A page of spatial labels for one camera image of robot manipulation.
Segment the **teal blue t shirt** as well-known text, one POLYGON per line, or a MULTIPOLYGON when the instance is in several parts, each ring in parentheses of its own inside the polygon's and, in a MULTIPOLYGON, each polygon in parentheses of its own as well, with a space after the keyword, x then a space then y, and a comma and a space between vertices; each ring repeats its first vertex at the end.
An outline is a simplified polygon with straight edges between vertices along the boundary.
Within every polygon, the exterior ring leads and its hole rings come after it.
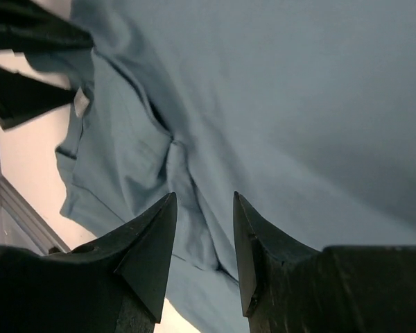
POLYGON ((177 195, 167 298, 247 332, 233 195, 315 249, 416 244, 416 1, 74 1, 90 106, 62 213, 101 236, 177 195))

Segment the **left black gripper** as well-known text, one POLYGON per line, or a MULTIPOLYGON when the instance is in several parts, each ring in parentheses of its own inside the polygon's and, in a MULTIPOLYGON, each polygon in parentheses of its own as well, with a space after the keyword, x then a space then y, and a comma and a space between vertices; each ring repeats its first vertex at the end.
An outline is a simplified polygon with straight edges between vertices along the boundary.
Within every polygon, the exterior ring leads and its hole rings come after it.
MULTIPOLYGON (((0 1, 0 51, 47 53, 88 49, 89 33, 32 1, 0 1)), ((7 130, 70 104, 75 92, 0 67, 0 126, 7 130)))

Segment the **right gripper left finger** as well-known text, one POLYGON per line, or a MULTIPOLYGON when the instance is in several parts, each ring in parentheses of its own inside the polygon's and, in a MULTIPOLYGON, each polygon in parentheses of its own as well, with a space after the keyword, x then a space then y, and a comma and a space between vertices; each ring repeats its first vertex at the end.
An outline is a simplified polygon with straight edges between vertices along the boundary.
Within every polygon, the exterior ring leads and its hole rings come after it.
POLYGON ((162 317, 176 221, 169 193, 69 253, 0 246, 0 332, 152 332, 162 317))

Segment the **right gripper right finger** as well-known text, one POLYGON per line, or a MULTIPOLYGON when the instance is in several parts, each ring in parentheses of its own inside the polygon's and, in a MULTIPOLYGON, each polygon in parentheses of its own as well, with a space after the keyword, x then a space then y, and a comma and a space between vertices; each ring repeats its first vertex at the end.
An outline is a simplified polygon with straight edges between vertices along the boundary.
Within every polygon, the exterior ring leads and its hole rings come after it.
POLYGON ((251 332, 416 332, 416 246, 314 250, 234 195, 243 315, 251 332))

